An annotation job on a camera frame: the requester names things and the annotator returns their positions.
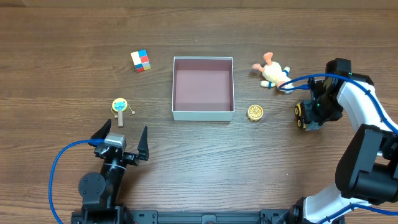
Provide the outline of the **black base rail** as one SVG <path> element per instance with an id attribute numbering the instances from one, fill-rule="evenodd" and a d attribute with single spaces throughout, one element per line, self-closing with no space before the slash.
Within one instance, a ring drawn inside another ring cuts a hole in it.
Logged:
<path id="1" fill-rule="evenodd" d="M 132 210 L 129 215 L 122 215 L 120 221 L 106 215 L 84 216 L 73 213 L 72 223 L 137 223 L 137 224 L 272 224 L 285 223 L 289 211 L 286 209 L 263 209 L 258 212 L 158 212 L 157 210 Z"/>

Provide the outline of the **white box, maroon inside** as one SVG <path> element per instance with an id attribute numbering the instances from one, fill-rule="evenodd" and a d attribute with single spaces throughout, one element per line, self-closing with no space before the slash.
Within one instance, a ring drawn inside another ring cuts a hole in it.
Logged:
<path id="1" fill-rule="evenodd" d="M 231 121 L 234 112 L 233 58 L 174 58 L 174 120 Z"/>

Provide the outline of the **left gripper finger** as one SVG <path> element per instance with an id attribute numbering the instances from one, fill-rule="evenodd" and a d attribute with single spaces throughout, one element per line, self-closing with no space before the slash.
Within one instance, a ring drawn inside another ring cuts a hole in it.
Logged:
<path id="1" fill-rule="evenodd" d="M 92 136 L 91 139 L 105 139 L 106 136 L 109 134 L 110 129 L 111 129 L 111 123 L 112 120 L 108 119 L 107 122 L 104 123 L 104 125 L 97 131 L 95 132 Z"/>
<path id="2" fill-rule="evenodd" d="M 139 144 L 137 146 L 138 150 L 138 158 L 139 160 L 142 161 L 148 161 L 149 160 L 149 147 L 148 147 L 148 128 L 147 126 L 144 127 L 144 130 L 142 132 Z"/>

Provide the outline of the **yellow grey toy truck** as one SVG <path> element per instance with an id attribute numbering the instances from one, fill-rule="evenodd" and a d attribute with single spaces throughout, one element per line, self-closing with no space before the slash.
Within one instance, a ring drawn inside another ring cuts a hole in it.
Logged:
<path id="1" fill-rule="evenodd" d="M 313 120 L 312 103 L 310 100 L 303 100 L 295 105 L 295 117 L 297 126 L 305 131 L 313 131 L 320 129 L 317 122 Z"/>

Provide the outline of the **plush duck toy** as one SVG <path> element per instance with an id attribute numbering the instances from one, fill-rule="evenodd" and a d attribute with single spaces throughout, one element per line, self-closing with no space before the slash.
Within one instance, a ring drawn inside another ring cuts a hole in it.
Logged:
<path id="1" fill-rule="evenodd" d="M 282 68 L 278 62 L 272 60 L 273 53 L 267 52 L 263 55 L 266 64 L 262 66 L 260 63 L 252 65 L 252 68 L 262 73 L 265 80 L 260 82 L 260 86 L 264 88 L 279 87 L 281 84 L 291 81 L 289 78 L 290 68 Z"/>

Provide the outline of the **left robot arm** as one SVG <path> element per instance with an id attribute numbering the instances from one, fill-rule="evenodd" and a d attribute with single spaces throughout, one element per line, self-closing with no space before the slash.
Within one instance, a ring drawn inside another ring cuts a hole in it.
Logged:
<path id="1" fill-rule="evenodd" d="M 119 190 L 126 167 L 138 166 L 140 161 L 149 160 L 147 143 L 148 129 L 144 128 L 138 153 L 126 151 L 126 137 L 110 132 L 111 120 L 90 137 L 90 146 L 95 148 L 94 154 L 103 160 L 99 172 L 84 175 L 78 184 L 82 197 L 82 207 L 79 212 L 73 212 L 72 224 L 128 224 L 135 223 L 134 216 L 127 206 L 117 203 Z"/>

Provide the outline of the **wooden cat rattle drum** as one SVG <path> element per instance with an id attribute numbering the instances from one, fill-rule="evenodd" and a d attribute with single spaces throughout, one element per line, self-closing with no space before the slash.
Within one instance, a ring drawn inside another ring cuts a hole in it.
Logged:
<path id="1" fill-rule="evenodd" d="M 124 127 L 124 118 L 123 113 L 126 110 L 130 110 L 131 114 L 135 114 L 136 112 L 131 109 L 130 104 L 124 98 L 116 98 L 111 104 L 111 112 L 114 115 L 114 118 L 118 121 L 118 127 Z"/>

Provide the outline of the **multicolour puzzle cube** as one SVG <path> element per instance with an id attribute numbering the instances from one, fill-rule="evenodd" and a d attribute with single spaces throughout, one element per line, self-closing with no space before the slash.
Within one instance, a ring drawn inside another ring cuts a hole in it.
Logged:
<path id="1" fill-rule="evenodd" d="M 131 52 L 131 58 L 137 72 L 151 69 L 149 58 L 145 49 Z"/>

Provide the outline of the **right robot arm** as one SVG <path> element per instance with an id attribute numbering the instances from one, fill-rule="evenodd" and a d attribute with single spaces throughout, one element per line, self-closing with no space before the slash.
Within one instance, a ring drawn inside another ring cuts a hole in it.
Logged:
<path id="1" fill-rule="evenodd" d="M 342 155 L 335 181 L 291 206 L 285 223 L 344 223 L 356 208 L 379 212 L 377 205 L 397 202 L 397 125 L 376 97 L 367 75 L 353 73 L 351 62 L 329 61 L 324 74 L 307 75 L 311 98 L 294 109 L 306 131 L 348 115 L 354 137 Z"/>

